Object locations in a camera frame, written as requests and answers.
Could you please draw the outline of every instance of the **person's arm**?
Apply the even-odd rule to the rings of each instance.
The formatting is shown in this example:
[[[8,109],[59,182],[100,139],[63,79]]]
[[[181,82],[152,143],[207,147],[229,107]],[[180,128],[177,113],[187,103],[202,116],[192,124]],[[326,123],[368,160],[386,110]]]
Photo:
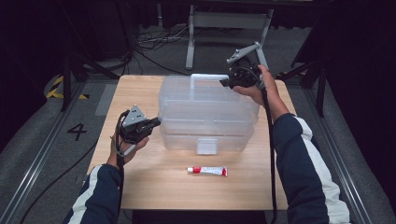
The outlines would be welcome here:
[[[130,161],[136,151],[144,147],[148,141],[147,137],[140,141],[134,151],[124,158],[125,163]],[[124,152],[130,146],[123,142],[120,150]],[[64,223],[117,223],[120,182],[121,176],[117,166],[113,136],[107,163],[92,169],[76,202],[64,218]]]
[[[340,189],[332,182],[312,131],[286,108],[268,70],[262,65],[260,69],[274,121],[276,168],[288,199],[289,223],[348,223],[347,205],[339,199]],[[255,86],[233,89],[263,105]]]

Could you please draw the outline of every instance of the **toothpaste tube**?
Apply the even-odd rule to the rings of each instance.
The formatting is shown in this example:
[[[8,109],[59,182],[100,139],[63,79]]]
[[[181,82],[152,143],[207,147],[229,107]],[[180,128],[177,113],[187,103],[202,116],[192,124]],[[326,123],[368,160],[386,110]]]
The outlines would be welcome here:
[[[226,166],[192,166],[187,168],[187,172],[193,174],[205,174],[205,175],[224,175],[227,176]]]

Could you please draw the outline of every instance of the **clear plastic container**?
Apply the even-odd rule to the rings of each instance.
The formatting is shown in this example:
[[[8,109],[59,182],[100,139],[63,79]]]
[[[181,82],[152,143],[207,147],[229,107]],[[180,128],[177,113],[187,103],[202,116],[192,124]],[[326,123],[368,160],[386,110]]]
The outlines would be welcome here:
[[[193,74],[163,80],[159,93],[160,131],[168,149],[198,154],[243,150],[254,132],[259,105],[219,80],[227,75]]]

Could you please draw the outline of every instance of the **white stripe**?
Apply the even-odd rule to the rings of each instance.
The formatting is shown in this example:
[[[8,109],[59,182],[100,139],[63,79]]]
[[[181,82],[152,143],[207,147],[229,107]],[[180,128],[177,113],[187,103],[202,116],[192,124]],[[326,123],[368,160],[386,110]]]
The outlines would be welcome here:
[[[301,137],[305,143],[308,155],[314,164],[315,170],[319,176],[323,193],[326,198],[326,206],[329,216],[329,223],[349,223],[349,210],[347,204],[339,200],[340,189],[332,182],[332,174],[326,163],[320,156],[320,153],[312,144],[312,131],[303,119],[296,118],[303,127]]]
[[[93,195],[93,191],[96,188],[98,182],[98,171],[102,166],[95,166],[90,174],[90,186],[77,198],[75,204],[73,204],[73,216],[71,216],[69,223],[80,223],[82,217],[87,211],[85,202],[87,202]]]

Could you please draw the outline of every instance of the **dark floor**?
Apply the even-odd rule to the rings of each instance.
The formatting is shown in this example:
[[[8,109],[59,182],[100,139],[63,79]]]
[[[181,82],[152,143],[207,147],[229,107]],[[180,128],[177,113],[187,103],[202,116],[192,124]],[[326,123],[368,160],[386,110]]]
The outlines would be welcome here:
[[[156,30],[160,28],[152,27],[142,32]],[[269,31],[263,49],[273,75],[291,69],[290,64],[309,31],[309,29],[297,28],[279,28]],[[257,32],[247,30],[233,31],[231,34],[217,30],[202,31],[196,36],[194,67],[191,71],[184,69],[188,43],[185,39],[168,43],[160,49],[145,51],[145,55],[163,67],[186,74],[226,74],[228,64],[225,60],[233,55],[235,49],[251,45],[259,37],[260,34]],[[114,63],[117,61],[108,60],[102,64],[109,66]],[[135,58],[129,63],[124,73],[166,76],[174,74],[175,71],[163,69],[135,54]],[[120,74],[122,69],[114,72]],[[299,77],[293,77],[287,81],[290,97],[297,114],[305,119],[314,131],[333,179],[343,191],[352,219],[356,223],[396,223],[389,200],[365,163],[337,103],[332,98],[331,88],[327,86],[325,94],[325,119],[320,119],[311,104],[312,97],[316,94],[315,88],[302,90],[296,84],[298,81]],[[20,222],[23,214],[39,193],[94,144],[101,132],[117,82],[102,74],[90,74],[86,83],[73,84],[75,94],[89,94],[89,99],[77,99],[72,102],[67,113],[60,113],[62,99],[49,98],[48,102],[15,134],[0,154],[1,214],[6,212],[9,214],[12,210],[7,207],[10,202],[17,201],[13,200],[13,197],[25,175],[29,174],[28,169],[35,158],[40,158],[44,163],[36,170],[37,175],[31,176],[31,183],[34,184],[26,189],[24,197],[19,199],[19,203],[12,204],[11,207],[15,204],[17,206],[11,213],[10,220],[5,220],[3,215],[0,223]],[[43,94],[48,92],[52,83],[53,80],[43,90]],[[77,140],[77,135],[68,131],[79,124],[83,125],[83,130],[87,132],[82,133]],[[43,146],[49,146],[47,158],[37,156],[43,151]],[[92,152],[37,201],[26,217],[25,223],[62,221],[78,196],[91,156]],[[267,221],[270,221],[272,212],[266,211],[265,214]],[[119,223],[131,223],[129,218],[132,215],[131,211],[122,212]],[[279,211],[277,223],[287,223],[285,211]]]

